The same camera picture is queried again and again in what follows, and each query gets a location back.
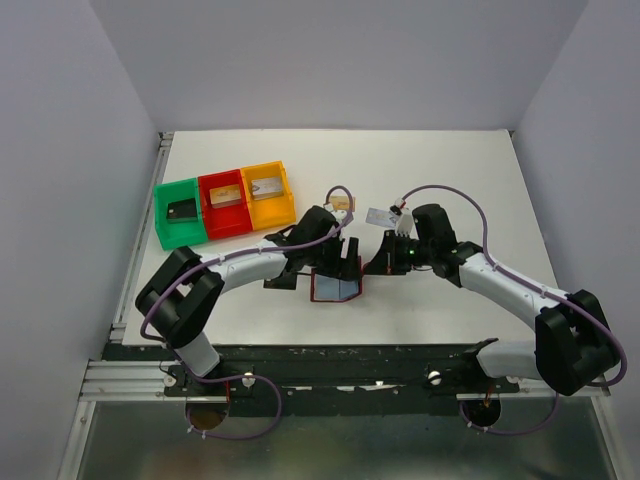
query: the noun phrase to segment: metal frame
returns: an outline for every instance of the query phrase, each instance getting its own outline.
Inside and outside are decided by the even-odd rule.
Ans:
[[[151,231],[149,214],[153,200],[153,188],[162,178],[165,171],[171,145],[173,132],[160,133],[160,146],[154,167],[149,190],[146,195],[145,209],[140,220],[134,249],[127,268],[126,281],[120,295],[112,328],[109,334],[109,342],[122,343],[126,323],[126,313],[133,295],[132,289],[140,271],[143,248]],[[78,406],[73,420],[73,425],[58,473],[58,480],[77,479],[80,474],[82,458],[89,439],[91,424],[97,402],[208,402],[225,403],[226,398],[215,397],[165,397],[164,381],[166,374],[160,367],[168,367],[175,362],[142,361],[94,361],[89,362],[80,391]],[[520,392],[516,394],[499,394],[499,398],[540,398],[552,397],[555,393],[544,382],[534,380],[518,380]],[[611,408],[610,392],[608,389],[585,388],[576,396],[591,397],[596,418],[603,435],[603,443],[609,454],[613,474],[616,478],[631,478],[631,463],[622,444],[617,424]],[[483,395],[461,394],[459,400],[482,398]]]
[[[76,414],[67,441],[67,448],[58,471],[58,480],[75,480],[80,473],[96,402],[78,402]]]

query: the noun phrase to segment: white label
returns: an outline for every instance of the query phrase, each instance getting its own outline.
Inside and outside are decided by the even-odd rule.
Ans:
[[[398,218],[388,210],[370,208],[367,212],[366,222],[384,228],[396,228]]]

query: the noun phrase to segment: white wall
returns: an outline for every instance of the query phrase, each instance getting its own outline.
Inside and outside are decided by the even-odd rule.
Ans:
[[[640,473],[640,4],[591,1],[515,134],[560,285],[600,298],[629,355],[613,387]]]
[[[158,137],[84,0],[0,9],[0,477],[55,478]]]
[[[164,130],[515,128],[584,0],[91,0]]]

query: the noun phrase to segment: small box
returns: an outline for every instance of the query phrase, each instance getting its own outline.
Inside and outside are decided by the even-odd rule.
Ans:
[[[240,185],[227,185],[209,190],[209,204],[212,208],[230,207],[242,203]]]
[[[280,195],[282,195],[282,179],[280,177],[251,180],[251,196],[254,200],[264,200]]]

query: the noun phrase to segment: purple cable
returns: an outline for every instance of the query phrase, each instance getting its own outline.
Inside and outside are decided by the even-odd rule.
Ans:
[[[259,249],[259,248],[247,248],[246,250],[239,250],[236,252],[232,252],[228,255],[224,256],[224,260],[230,260],[232,258],[237,258],[237,257],[241,257],[243,255],[251,255],[253,253],[271,253],[271,252],[290,252],[293,250],[301,250],[303,248],[309,248],[309,247],[313,247],[315,245],[318,245],[328,239],[330,239],[331,237],[337,235],[340,233],[340,231],[346,227],[347,225],[349,225],[352,221],[353,221],[353,196],[351,195],[351,192],[349,191],[349,189],[347,189],[346,187],[342,186],[342,185],[336,185],[335,187],[332,187],[328,192],[327,195],[325,197],[325,203],[329,202],[329,197],[331,196],[331,194],[333,192],[335,192],[336,190],[343,190],[344,193],[347,195],[347,198],[349,198],[349,211],[347,212],[347,216],[342,220],[342,223],[340,223],[336,228],[331,229],[331,231],[329,231],[329,233],[327,233],[324,237],[319,238],[317,240],[314,240],[312,242],[309,243],[304,243],[302,245],[293,245],[290,247],[267,247],[267,248],[263,248],[263,249]],[[142,325],[140,326],[140,335],[143,338],[146,338],[148,340],[157,340],[159,342],[164,343],[164,339],[162,337],[159,337],[157,335],[149,335],[147,333],[147,327],[149,326],[149,322],[151,321],[151,319],[153,318],[153,316],[156,314],[156,312],[158,311],[158,308],[160,308],[160,305],[162,304],[162,302],[164,302],[167,298],[169,298],[169,295],[171,295],[177,288],[178,286],[180,286],[182,284],[182,282],[184,282],[185,280],[187,280],[189,277],[191,277],[191,275],[193,275],[196,272],[199,272],[200,270],[203,270],[205,268],[211,267],[213,265],[217,265],[218,263],[220,263],[220,260],[223,257],[218,257],[218,258],[214,258],[211,260],[208,260],[206,262],[203,262],[193,268],[191,268],[190,270],[187,270],[185,273],[183,273],[182,275],[180,275],[175,282],[173,282],[169,288],[167,288],[167,290],[165,290],[164,293],[162,293],[162,295],[160,295],[160,297],[158,297],[158,300],[156,300],[156,303],[154,303],[151,308],[149,309],[149,312],[147,312],[147,315],[144,317],[144,321],[142,322]],[[205,436],[208,437],[213,437],[213,438],[222,438],[222,439],[227,439],[227,440],[249,440],[252,438],[257,438],[261,435],[264,435],[265,433],[271,431],[280,421],[280,416],[282,415],[282,396],[280,395],[280,391],[278,390],[278,387],[276,386],[275,383],[273,383],[271,380],[269,380],[266,377],[262,377],[260,375],[235,375],[232,377],[222,377],[222,378],[216,378],[216,379],[207,379],[207,378],[202,378],[202,377],[198,377],[197,375],[195,375],[186,364],[184,364],[184,362],[182,362],[182,359],[180,359],[180,356],[178,355],[178,353],[173,350],[170,349],[173,354],[176,356],[176,358],[178,358],[178,360],[180,360],[180,362],[185,366],[185,368],[189,371],[189,373],[191,374],[191,376],[193,378],[195,378],[198,382],[200,383],[222,383],[222,382],[228,382],[228,381],[232,381],[232,380],[239,380],[242,378],[255,378],[256,380],[261,380],[263,382],[266,382],[272,389],[273,391],[276,393],[276,397],[278,400],[278,411],[276,412],[276,415],[273,419],[273,422],[271,422],[271,424],[269,424],[264,430],[259,431],[258,433],[254,433],[254,434],[250,434],[250,435],[239,435],[239,436],[234,436],[234,435],[224,435],[224,434],[215,434],[215,433],[209,433],[209,432],[202,432],[200,430],[196,430],[199,433],[204,433]],[[191,416],[190,412],[187,412],[187,418],[189,419]]]
[[[280,417],[282,416],[282,395],[280,394],[280,390],[278,390],[278,387],[276,386],[276,384],[273,383],[271,380],[269,380],[267,377],[262,377],[260,375],[233,375],[231,377],[222,377],[222,378],[215,378],[215,379],[199,378],[199,377],[196,377],[196,378],[200,383],[207,383],[207,384],[224,383],[224,382],[230,382],[232,380],[242,380],[243,378],[255,378],[256,380],[263,381],[267,385],[269,385],[271,389],[275,392],[276,399],[278,400],[278,410],[276,411],[276,414],[273,417],[273,420],[269,425],[267,425],[267,427],[265,427],[264,429],[260,430],[257,433],[251,433],[249,435],[229,435],[226,433],[212,433],[206,430],[199,430],[193,426],[193,422],[191,421],[191,410],[187,410],[187,421],[189,422],[189,428],[194,432],[199,433],[200,435],[204,435],[206,437],[219,438],[222,440],[251,440],[254,438],[261,437],[266,433],[269,433],[271,430],[275,428],[276,425],[278,425],[278,422],[280,421]]]
[[[551,413],[549,413],[547,418],[545,418],[542,422],[540,422],[535,427],[531,427],[527,430],[510,431],[510,430],[499,430],[497,428],[492,428],[492,427],[481,427],[479,425],[476,425],[475,423],[472,423],[471,420],[469,420],[469,417],[467,417],[466,409],[467,409],[467,406],[465,405],[465,403],[460,402],[460,405],[458,407],[458,412],[460,413],[460,416],[467,424],[467,427],[473,428],[474,430],[478,430],[479,432],[489,433],[491,435],[499,435],[502,437],[518,437],[521,435],[529,435],[530,433],[534,433],[534,432],[537,432],[538,430],[542,430],[543,428],[548,427],[551,424],[551,422],[553,422],[553,420],[558,415],[558,411],[560,410],[560,394],[556,392],[556,396],[553,399],[553,408],[551,409]]]

